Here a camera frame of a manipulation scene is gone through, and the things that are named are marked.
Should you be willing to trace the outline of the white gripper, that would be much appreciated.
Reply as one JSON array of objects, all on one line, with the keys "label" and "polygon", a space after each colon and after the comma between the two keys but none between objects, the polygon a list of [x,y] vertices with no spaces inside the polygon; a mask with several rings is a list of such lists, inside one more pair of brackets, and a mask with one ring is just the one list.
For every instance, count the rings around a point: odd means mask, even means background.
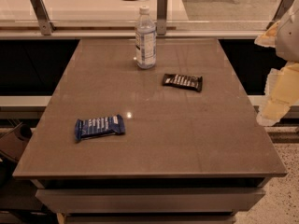
[{"label": "white gripper", "polygon": [[270,70],[256,118],[262,126],[273,126],[299,101],[299,0],[294,1],[280,22],[276,21],[259,35],[254,44],[276,47],[276,55],[289,61],[280,70]]}]

